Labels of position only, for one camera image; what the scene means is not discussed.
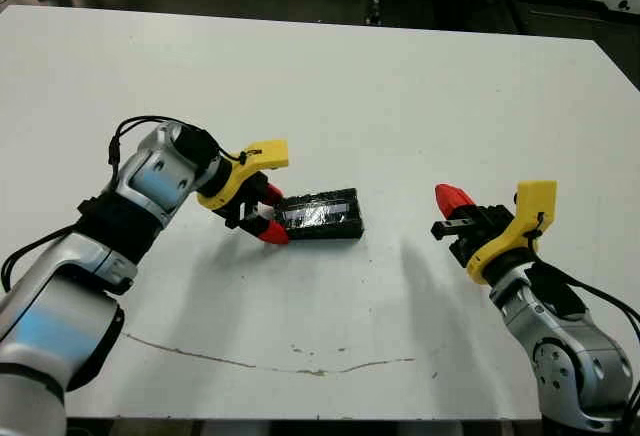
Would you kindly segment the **left gripper yellow mount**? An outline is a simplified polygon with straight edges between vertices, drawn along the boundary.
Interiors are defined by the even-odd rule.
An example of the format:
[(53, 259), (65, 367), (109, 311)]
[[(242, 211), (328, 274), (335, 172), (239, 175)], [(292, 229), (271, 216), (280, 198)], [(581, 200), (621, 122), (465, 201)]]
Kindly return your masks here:
[(283, 139), (250, 144), (235, 156), (223, 155), (215, 175), (197, 191), (201, 206), (220, 216), (227, 227), (243, 231), (273, 245), (286, 245), (290, 238), (277, 221), (258, 212), (258, 205), (274, 207), (284, 195), (272, 185), (264, 170), (289, 165), (288, 143)]

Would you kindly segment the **right gripper yellow mount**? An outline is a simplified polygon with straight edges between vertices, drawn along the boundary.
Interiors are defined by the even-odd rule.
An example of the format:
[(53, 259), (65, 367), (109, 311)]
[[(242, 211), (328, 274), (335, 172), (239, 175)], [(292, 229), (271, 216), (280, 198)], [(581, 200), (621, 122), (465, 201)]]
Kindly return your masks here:
[(433, 223), (438, 241), (450, 237), (449, 251), (480, 285), (494, 285), (509, 268), (533, 259), (534, 240), (555, 219), (557, 183), (522, 181), (517, 185), (516, 209), (482, 206), (461, 188), (438, 184), (436, 203), (443, 219)]

